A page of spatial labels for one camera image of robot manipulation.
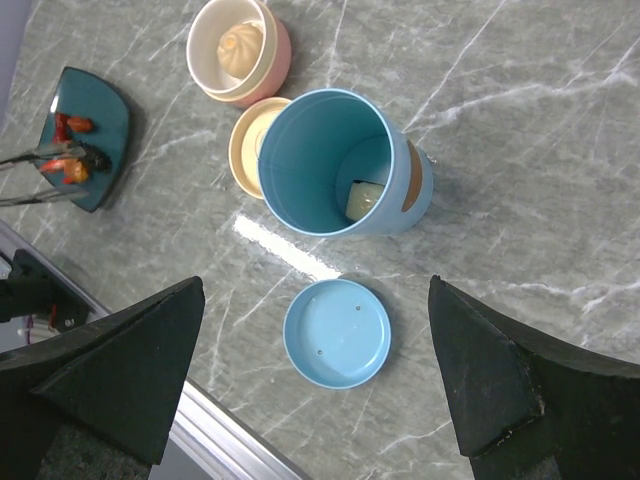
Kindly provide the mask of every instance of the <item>pink cup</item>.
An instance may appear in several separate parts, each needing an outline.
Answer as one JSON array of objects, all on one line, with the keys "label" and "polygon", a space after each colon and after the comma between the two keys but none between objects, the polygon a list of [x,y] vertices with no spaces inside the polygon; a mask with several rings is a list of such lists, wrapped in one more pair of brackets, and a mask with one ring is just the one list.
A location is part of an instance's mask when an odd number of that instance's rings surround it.
[{"label": "pink cup", "polygon": [[[232,26],[219,25],[226,18],[225,10],[228,11],[230,6],[243,9],[238,13],[238,18],[253,16],[249,21],[260,25],[264,35],[256,65],[241,80],[226,75],[221,72],[219,65],[215,65],[219,34],[224,28]],[[187,41],[187,63],[191,76],[207,95],[246,108],[275,95],[280,89],[291,65],[291,41],[282,22],[260,1],[240,0],[230,4],[229,0],[211,0],[191,26]]]}]

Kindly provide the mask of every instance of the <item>marble countertop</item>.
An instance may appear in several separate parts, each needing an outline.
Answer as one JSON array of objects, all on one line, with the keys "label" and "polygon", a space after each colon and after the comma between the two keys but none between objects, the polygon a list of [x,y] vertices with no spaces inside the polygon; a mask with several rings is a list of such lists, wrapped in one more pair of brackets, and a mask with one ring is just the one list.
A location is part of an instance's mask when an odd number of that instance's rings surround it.
[{"label": "marble countertop", "polygon": [[[568,342],[640,362],[640,4],[633,0],[271,0],[294,46],[280,92],[328,85],[380,105],[432,155],[427,215],[391,238],[288,231],[228,169],[240,111],[190,79],[204,0],[35,0],[8,155],[34,145],[65,65],[135,101],[136,155],[107,205],[0,218],[112,310],[191,275],[206,317],[190,376],[318,479],[469,479],[427,313],[439,274]],[[28,167],[2,195],[44,187]],[[388,363],[350,391],[311,385],[281,329],[316,279],[358,279],[390,312]]]}]

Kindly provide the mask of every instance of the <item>blue lid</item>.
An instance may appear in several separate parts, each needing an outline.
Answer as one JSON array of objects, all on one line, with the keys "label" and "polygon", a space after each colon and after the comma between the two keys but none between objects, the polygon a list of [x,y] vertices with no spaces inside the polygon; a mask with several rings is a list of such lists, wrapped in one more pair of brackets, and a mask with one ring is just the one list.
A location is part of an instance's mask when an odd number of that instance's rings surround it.
[{"label": "blue lid", "polygon": [[365,383],[382,368],[391,325],[367,288],[350,280],[326,280],[296,296],[283,336],[291,363],[307,380],[343,389]]}]

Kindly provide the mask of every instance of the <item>teal tray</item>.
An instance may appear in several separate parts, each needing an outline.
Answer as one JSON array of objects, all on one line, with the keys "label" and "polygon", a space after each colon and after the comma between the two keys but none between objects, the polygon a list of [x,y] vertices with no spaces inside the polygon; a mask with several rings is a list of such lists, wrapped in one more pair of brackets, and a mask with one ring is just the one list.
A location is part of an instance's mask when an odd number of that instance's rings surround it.
[{"label": "teal tray", "polygon": [[[101,78],[77,68],[65,67],[44,122],[40,145],[53,140],[56,111],[71,116],[89,117],[95,129],[84,134],[70,132],[73,139],[95,145],[111,160],[110,172],[93,172],[86,182],[79,184],[89,195],[71,200],[81,209],[94,212],[107,198],[125,163],[131,124],[129,107],[122,96]],[[43,163],[36,161],[34,165],[39,168]],[[62,172],[42,175],[53,186],[63,184]]]}]

